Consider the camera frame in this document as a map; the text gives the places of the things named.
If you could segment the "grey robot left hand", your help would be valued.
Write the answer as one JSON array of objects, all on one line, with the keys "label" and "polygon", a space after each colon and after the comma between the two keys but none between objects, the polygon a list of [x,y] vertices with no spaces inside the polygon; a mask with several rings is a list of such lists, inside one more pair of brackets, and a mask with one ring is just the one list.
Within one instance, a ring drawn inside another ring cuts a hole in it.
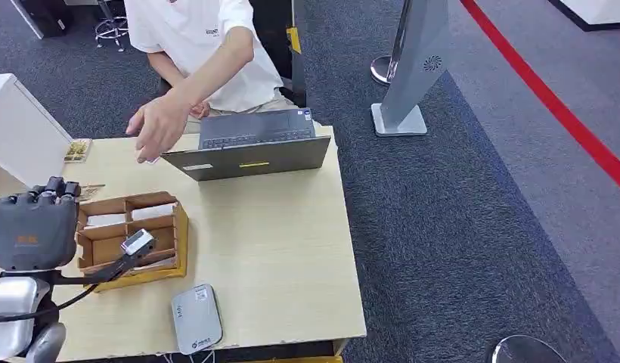
[{"label": "grey robot left hand", "polygon": [[56,269],[76,253],[79,183],[50,177],[47,185],[0,197],[0,268]]}]

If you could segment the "person's left hand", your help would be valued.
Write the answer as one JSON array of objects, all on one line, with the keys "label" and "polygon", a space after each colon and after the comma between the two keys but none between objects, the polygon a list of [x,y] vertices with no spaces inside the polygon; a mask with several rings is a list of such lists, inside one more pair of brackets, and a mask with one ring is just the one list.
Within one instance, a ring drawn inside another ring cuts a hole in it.
[{"label": "person's left hand", "polygon": [[141,106],[130,118],[126,134],[138,132],[138,163],[153,161],[170,150],[183,135],[192,106],[174,92]]}]

